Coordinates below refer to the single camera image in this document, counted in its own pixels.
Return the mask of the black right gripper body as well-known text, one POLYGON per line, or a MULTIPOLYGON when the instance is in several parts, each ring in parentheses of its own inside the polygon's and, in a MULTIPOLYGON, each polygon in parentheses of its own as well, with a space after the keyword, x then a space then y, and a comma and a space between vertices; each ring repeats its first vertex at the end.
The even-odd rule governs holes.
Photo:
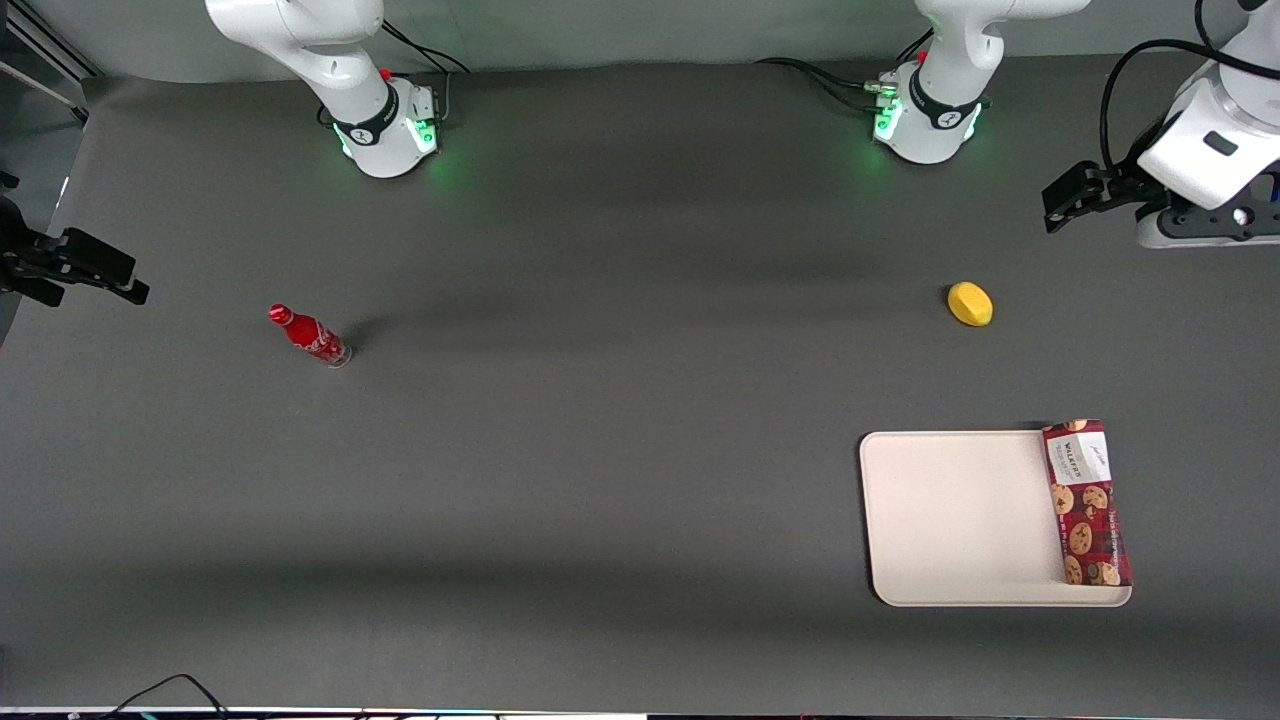
POLYGON ((29 299, 59 307, 65 295, 60 284, 61 259, 49 237, 32 231, 20 209, 1 197, 1 295, 29 299))

